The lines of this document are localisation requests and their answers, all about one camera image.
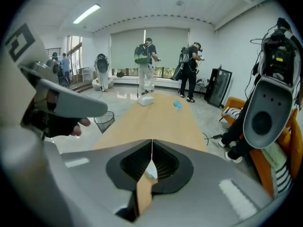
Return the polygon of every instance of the ceiling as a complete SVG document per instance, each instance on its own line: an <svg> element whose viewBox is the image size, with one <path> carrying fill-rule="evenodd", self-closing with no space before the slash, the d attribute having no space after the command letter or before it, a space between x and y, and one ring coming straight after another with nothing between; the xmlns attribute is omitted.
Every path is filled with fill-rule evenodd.
<svg viewBox="0 0 303 227"><path fill-rule="evenodd" d="M36 27L95 33L108 26L142 17L182 17L209 23L218 29L265 0L28 0L18 18ZM95 3L101 6L86 19L72 22Z"/></svg>

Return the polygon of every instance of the black pants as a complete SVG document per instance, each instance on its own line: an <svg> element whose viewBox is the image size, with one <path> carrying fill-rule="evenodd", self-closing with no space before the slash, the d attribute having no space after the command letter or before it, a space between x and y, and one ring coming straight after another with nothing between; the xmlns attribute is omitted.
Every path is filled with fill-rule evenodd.
<svg viewBox="0 0 303 227"><path fill-rule="evenodd" d="M241 110L238 118L235 120L235 122L232 124L232 126L228 129L228 131L223 135L222 137L222 143L224 145L230 144L232 141L236 141L239 139L239 137L243 134L243 124L244 124L244 119L245 115L248 109L248 106L250 104L250 100L252 97L252 93L248 100L246 101L243 109ZM239 157L242 157L249 153L253 147L251 147L246 139L243 137L237 145L235 145L229 152L228 156L231 159L238 159Z"/></svg>
<svg viewBox="0 0 303 227"><path fill-rule="evenodd" d="M196 87L196 72L192 72L188 65L184 65L182 76L181 76L181 88L180 94L184 95L185 86L187 80L189 81L188 97L192 98L194 96L194 90Z"/></svg>
<svg viewBox="0 0 303 227"><path fill-rule="evenodd" d="M68 83L71 84L71 80L70 80L70 72L69 71L65 71L64 75L66 77L66 79L68 80Z"/></svg>

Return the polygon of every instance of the black t-shirt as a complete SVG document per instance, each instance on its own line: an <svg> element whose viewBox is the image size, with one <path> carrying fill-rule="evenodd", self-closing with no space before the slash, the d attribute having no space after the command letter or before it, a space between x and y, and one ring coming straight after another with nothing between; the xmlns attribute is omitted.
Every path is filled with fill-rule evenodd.
<svg viewBox="0 0 303 227"><path fill-rule="evenodd" d="M298 49L299 49L299 54L300 54L300 57L301 57L301 60L303 60L303 47L302 47L301 43L299 42L299 40L298 40L294 35L291 36L290 39L291 39L291 40L295 43L295 45L298 47ZM261 78L261 75L258 74L258 75L256 76L256 79L255 79L255 82L254 82L255 85L259 82L260 78ZM300 78L303 78L303 66L302 66L302 64L301 64Z"/></svg>
<svg viewBox="0 0 303 227"><path fill-rule="evenodd" d="M155 54L157 54L156 47L153 44L150 44L150 46L148 46L148 51L151 57L149 64L152 64L152 53L155 52Z"/></svg>
<svg viewBox="0 0 303 227"><path fill-rule="evenodd" d="M184 66L189 66L191 70L196 70L196 60L192 58L193 53L196 53L198 55L198 48L195 47L194 45L188 48L189 61L188 63L184 63Z"/></svg>

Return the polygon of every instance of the orange armchair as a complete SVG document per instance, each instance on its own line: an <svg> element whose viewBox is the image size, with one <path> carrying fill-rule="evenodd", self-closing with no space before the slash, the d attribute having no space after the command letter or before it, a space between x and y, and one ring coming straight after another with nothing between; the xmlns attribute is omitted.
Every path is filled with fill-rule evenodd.
<svg viewBox="0 0 303 227"><path fill-rule="evenodd" d="M244 100L235 97L229 97L225 104L223 112L227 107L241 109L244 104ZM301 130L296 121L297 114L297 109L292 111L291 117L286 125L286 128L282 131L282 133L277 139L279 146L290 158L290 175L294 180L298 176L303 157L303 142ZM229 116L223 116L223 118L228 122L229 125L232 125L234 122L234 119ZM259 149L253 149L250 152L250 157L255 164L256 170L262 182L262 186L265 188L265 190L269 193L270 196L273 196L274 191L271 180L270 164L267 162L262 151Z"/></svg>

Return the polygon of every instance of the smoke detector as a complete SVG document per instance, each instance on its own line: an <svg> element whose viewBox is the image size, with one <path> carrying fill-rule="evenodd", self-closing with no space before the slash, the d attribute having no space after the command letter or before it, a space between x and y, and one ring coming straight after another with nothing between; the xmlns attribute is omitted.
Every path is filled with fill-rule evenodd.
<svg viewBox="0 0 303 227"><path fill-rule="evenodd" d="M178 1L176 2L176 5L177 5L177 6L183 6L183 4L184 4L184 2L181 1L181 0L178 0Z"/></svg>

